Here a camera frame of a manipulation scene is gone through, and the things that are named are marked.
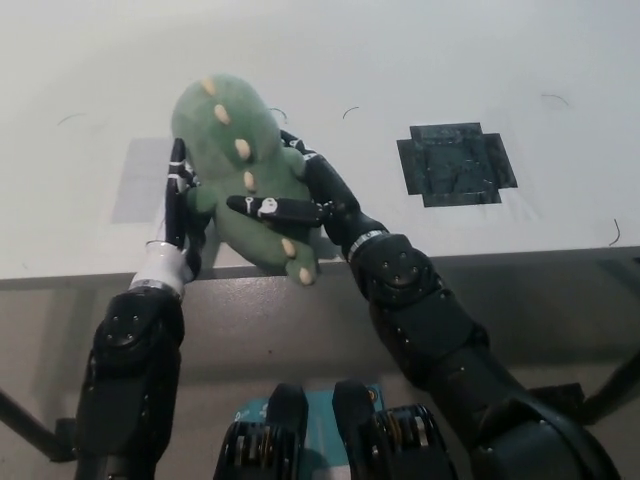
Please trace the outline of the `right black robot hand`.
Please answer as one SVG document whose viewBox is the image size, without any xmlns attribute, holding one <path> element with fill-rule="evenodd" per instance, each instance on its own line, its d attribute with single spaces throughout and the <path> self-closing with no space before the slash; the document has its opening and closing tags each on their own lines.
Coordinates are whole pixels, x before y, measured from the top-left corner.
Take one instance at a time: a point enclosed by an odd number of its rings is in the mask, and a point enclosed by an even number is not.
<svg viewBox="0 0 640 480">
<path fill-rule="evenodd" d="M 226 205 L 262 223 L 277 226 L 326 229 L 329 239 L 351 262 L 361 256 L 383 257 L 393 250 L 395 239 L 380 222 L 363 213 L 353 192 L 326 158 L 285 130 L 281 142 L 303 155 L 302 182 L 308 200 L 232 195 Z"/>
</svg>

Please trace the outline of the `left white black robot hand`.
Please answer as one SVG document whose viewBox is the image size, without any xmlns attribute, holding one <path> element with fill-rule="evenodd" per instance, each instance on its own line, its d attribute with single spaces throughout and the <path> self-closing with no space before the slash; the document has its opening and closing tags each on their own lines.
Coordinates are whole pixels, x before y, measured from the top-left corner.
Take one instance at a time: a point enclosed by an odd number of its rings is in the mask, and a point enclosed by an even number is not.
<svg viewBox="0 0 640 480">
<path fill-rule="evenodd" d="M 145 259 L 129 289 L 164 291 L 181 301 L 185 286 L 198 272 L 200 253 L 197 241 L 187 233 L 187 192 L 196 186 L 181 138 L 173 141 L 166 181 L 154 236 L 145 245 Z"/>
</svg>

